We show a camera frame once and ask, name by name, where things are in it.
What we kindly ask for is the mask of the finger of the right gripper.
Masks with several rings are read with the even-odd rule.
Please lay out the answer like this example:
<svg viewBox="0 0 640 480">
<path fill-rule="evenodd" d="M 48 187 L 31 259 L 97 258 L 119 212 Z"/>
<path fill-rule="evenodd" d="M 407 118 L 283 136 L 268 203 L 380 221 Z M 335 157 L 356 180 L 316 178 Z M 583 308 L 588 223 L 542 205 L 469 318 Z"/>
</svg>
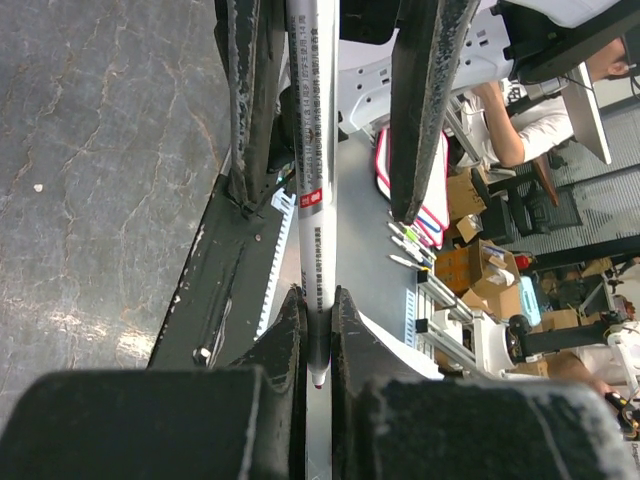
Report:
<svg viewBox="0 0 640 480">
<path fill-rule="evenodd" d="M 477 1 L 403 1 L 392 53 L 390 198 L 411 224 L 423 204 Z"/>
<path fill-rule="evenodd" d="M 261 200 L 285 43 L 284 3 L 220 0 L 214 35 L 229 85 L 230 194 Z"/>
</svg>

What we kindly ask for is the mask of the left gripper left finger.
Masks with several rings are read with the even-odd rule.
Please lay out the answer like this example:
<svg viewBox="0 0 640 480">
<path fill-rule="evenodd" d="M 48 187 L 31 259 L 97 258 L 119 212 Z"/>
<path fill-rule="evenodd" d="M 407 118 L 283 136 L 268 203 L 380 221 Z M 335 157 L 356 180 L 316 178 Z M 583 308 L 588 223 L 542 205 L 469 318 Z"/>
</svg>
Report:
<svg viewBox="0 0 640 480">
<path fill-rule="evenodd" d="M 16 404 L 5 479 L 302 479 L 306 313 L 276 322 L 223 368 L 55 372 Z"/>
</svg>

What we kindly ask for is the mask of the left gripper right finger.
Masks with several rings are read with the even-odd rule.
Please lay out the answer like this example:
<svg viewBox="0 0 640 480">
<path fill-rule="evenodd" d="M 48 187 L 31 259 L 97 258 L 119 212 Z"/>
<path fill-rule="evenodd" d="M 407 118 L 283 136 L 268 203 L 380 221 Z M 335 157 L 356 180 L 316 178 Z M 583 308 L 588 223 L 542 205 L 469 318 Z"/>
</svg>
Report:
<svg viewBox="0 0 640 480">
<path fill-rule="evenodd" d="M 337 479 L 634 479 L 612 412 L 549 380 L 431 380 L 364 324 L 345 288 L 332 309 Z"/>
</svg>

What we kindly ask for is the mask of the white marker pen body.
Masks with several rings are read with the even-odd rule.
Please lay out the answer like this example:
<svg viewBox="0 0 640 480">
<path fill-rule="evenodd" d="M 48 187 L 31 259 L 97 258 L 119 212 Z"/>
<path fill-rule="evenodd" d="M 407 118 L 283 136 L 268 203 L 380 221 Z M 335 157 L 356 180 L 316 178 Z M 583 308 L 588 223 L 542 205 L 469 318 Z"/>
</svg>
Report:
<svg viewBox="0 0 640 480">
<path fill-rule="evenodd" d="M 286 3 L 307 365 L 318 389 L 329 371 L 336 290 L 339 6 L 338 1 Z"/>
</svg>

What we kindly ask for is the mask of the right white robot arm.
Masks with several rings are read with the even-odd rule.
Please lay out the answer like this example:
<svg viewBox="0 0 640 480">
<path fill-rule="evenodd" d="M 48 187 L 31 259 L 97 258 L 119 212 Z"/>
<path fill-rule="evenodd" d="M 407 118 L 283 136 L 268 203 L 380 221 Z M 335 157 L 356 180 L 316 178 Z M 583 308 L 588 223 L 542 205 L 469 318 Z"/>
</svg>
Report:
<svg viewBox="0 0 640 480">
<path fill-rule="evenodd" d="M 304 62 L 292 77 L 310 74 L 323 81 L 321 119 L 335 127 L 339 41 L 379 45 L 393 40 L 391 123 L 401 140 L 392 155 L 391 207 L 397 220 L 414 220 L 427 190 L 446 101 L 462 76 L 463 44 L 477 14 L 474 1 L 218 2 L 214 34 L 231 103 L 231 197 L 243 205 L 263 199 L 285 51 L 309 56 L 312 45 L 319 45 L 319 66 Z M 570 26 L 540 2 L 525 7 L 507 1 L 499 21 L 507 33 L 508 72 L 533 84 L 568 72 L 636 26 L 639 5 L 601 2 Z"/>
</svg>

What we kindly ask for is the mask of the seated person in white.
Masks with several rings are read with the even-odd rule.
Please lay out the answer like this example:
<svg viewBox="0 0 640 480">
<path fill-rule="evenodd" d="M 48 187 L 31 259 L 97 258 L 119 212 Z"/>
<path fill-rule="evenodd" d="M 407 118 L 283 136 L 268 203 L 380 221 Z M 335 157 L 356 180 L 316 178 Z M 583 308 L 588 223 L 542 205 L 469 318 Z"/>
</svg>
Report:
<svg viewBox="0 0 640 480">
<path fill-rule="evenodd" d="M 627 31 L 586 60 L 594 83 L 639 75 L 639 29 Z M 517 81 L 480 84 L 465 93 L 472 111 L 482 120 L 472 125 L 486 164 L 514 168 L 529 162 L 574 135 L 562 97 L 544 100 L 524 112 L 511 115 L 508 107 L 527 97 Z"/>
</svg>

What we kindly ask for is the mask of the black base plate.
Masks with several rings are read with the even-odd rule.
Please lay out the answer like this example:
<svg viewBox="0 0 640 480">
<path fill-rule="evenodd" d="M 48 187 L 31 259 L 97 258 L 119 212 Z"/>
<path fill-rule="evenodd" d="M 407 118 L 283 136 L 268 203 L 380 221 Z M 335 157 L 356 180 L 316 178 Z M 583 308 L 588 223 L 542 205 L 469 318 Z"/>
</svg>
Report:
<svg viewBox="0 0 640 480">
<path fill-rule="evenodd" d="M 271 206 L 277 191 L 252 211 L 230 197 L 227 177 L 218 177 L 149 368 L 226 366 L 252 347 L 282 221 Z"/>
</svg>

